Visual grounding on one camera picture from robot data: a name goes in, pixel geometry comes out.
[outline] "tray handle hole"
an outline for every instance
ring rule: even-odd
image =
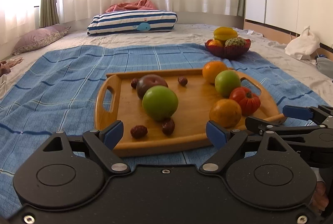
[[[261,90],[257,86],[253,85],[246,78],[242,78],[240,84],[242,85],[242,87],[249,88],[251,92],[255,93],[258,96],[261,94]]]
[[[107,87],[107,90],[105,92],[104,99],[103,99],[103,108],[106,111],[110,111],[112,98],[113,98],[113,90],[111,87]]]

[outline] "pillow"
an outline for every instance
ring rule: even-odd
[[[64,37],[71,27],[53,25],[36,29],[23,35],[14,47],[12,55],[40,49]]]
[[[173,30],[177,14],[159,10],[118,11],[94,16],[87,34]]]

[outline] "white bed sheet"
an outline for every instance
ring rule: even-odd
[[[175,30],[159,33],[131,33],[112,34],[103,36],[88,36],[87,32],[76,31],[69,33],[53,44],[36,51],[27,52],[17,57],[22,57],[23,62],[12,68],[7,76],[6,91],[8,91],[34,64],[34,62],[46,52],[64,49],[79,45],[98,45],[108,48],[128,45],[159,45],[198,43],[204,44],[213,36],[216,26],[204,24],[176,24]],[[284,53],[285,45],[270,41],[259,33],[247,35],[247,30],[236,29],[240,36],[252,41],[251,51],[259,53],[276,66],[280,67],[289,75],[310,87],[319,94],[326,102],[333,105],[333,83],[330,78],[321,74],[311,63],[298,61]]]

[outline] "green fruit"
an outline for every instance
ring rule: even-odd
[[[240,87],[240,79],[235,71],[222,71],[215,78],[215,89],[224,98],[229,98],[230,93],[238,87]]]
[[[237,37],[237,38],[231,38],[226,40],[224,46],[229,46],[229,45],[246,45],[246,41],[243,38]]]
[[[177,95],[161,85],[149,88],[142,99],[144,111],[155,121],[170,118],[178,107]]]

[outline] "purple pillow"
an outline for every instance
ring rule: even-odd
[[[23,35],[14,47],[12,55],[40,49],[54,43],[64,37],[71,27],[53,25],[46,28],[36,29]]]

